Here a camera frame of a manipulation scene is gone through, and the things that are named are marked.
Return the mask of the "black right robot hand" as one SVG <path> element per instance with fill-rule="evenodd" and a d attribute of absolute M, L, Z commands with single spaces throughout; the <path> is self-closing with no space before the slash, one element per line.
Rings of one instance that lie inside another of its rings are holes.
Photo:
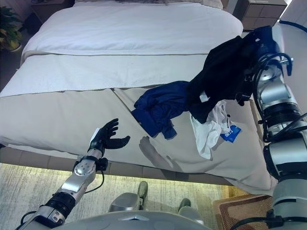
<path fill-rule="evenodd" d="M 254 29 L 252 32 L 252 41 L 256 46 L 256 57 L 260 58 L 268 54 L 279 53 L 280 47 L 273 39 L 271 26 L 264 26 Z"/>

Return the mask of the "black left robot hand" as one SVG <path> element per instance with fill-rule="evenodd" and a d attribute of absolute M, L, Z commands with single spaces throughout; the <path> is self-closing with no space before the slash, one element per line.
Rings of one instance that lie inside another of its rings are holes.
<path fill-rule="evenodd" d="M 118 130 L 118 118 L 113 119 L 100 128 L 94 138 L 91 140 L 88 151 L 96 149 L 104 154 L 105 150 L 116 150 L 126 146 L 130 136 L 124 138 L 111 138 L 116 135 Z"/>

